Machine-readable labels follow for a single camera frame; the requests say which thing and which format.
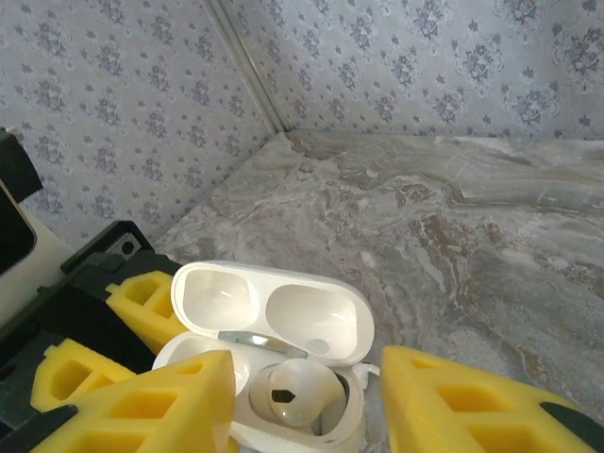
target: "black device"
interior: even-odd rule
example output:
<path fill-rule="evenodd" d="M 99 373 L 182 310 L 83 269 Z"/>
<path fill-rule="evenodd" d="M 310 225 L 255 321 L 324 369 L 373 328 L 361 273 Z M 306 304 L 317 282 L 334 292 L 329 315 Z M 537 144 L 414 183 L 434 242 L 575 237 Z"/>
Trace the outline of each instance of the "black device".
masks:
<path fill-rule="evenodd" d="M 0 180 L 0 275 L 31 253 L 36 233 Z"/>

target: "yellow sponge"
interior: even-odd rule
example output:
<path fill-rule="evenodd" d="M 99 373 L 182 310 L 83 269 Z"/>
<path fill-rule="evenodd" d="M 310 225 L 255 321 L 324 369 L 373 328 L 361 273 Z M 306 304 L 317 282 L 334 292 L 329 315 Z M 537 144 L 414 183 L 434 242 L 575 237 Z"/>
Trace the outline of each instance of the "yellow sponge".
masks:
<path fill-rule="evenodd" d="M 50 346 L 44 356 L 31 389 L 31 406 L 42 412 L 90 390 L 135 376 L 119 363 L 69 339 Z"/>
<path fill-rule="evenodd" d="M 211 351 L 70 401 L 78 414 L 34 453 L 213 453 L 229 448 L 235 376 Z"/>
<path fill-rule="evenodd" d="M 404 346 L 386 346 L 381 393 L 393 453 L 592 451 L 541 407 L 568 401 Z"/>
<path fill-rule="evenodd" d="M 171 276 L 154 271 L 107 287 L 107 304 L 154 354 L 186 331 L 172 310 L 171 285 Z"/>

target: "open charging case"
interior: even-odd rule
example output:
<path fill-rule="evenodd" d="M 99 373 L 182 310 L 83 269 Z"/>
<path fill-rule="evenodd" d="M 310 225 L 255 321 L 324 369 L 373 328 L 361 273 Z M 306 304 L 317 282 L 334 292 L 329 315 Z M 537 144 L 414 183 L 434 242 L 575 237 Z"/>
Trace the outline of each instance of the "open charging case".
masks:
<path fill-rule="evenodd" d="M 364 297 L 341 281 L 226 261 L 193 262 L 172 283 L 172 304 L 189 330 L 158 354 L 153 368 L 215 349 L 228 349 L 236 378 L 230 435 L 263 452 L 359 451 L 364 395 L 352 365 L 369 352 L 374 321 Z M 249 384 L 267 366 L 290 358 L 330 367 L 347 396 L 336 427 L 315 435 L 256 415 Z"/>

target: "patterned wallpaper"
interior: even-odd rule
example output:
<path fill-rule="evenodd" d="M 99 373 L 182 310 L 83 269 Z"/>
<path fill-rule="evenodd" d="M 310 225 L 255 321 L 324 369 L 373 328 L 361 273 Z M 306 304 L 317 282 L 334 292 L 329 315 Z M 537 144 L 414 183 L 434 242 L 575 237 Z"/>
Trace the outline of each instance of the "patterned wallpaper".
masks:
<path fill-rule="evenodd" d="M 604 2 L 224 1 L 294 127 L 604 138 Z"/>
<path fill-rule="evenodd" d="M 157 238 L 270 136 L 193 0 L 2 2 L 0 61 L 43 178 L 25 204 L 73 246 L 113 219 Z"/>

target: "airpods case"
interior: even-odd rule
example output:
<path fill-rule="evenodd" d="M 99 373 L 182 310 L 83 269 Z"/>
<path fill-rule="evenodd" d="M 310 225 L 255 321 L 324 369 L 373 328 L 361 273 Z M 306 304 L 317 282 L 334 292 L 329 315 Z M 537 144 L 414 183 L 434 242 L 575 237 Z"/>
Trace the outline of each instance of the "airpods case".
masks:
<path fill-rule="evenodd" d="M 194 262 L 173 279 L 172 304 L 189 332 L 164 346 L 154 369 L 215 349 L 228 349 L 236 378 L 230 435 L 267 453 L 353 453 L 365 431 L 364 396 L 352 365 L 374 340 L 364 297 L 341 281 L 225 261 Z M 289 358 L 330 367 L 343 383 L 346 409 L 327 433 L 266 421 L 250 406 L 249 383 L 262 369 Z"/>

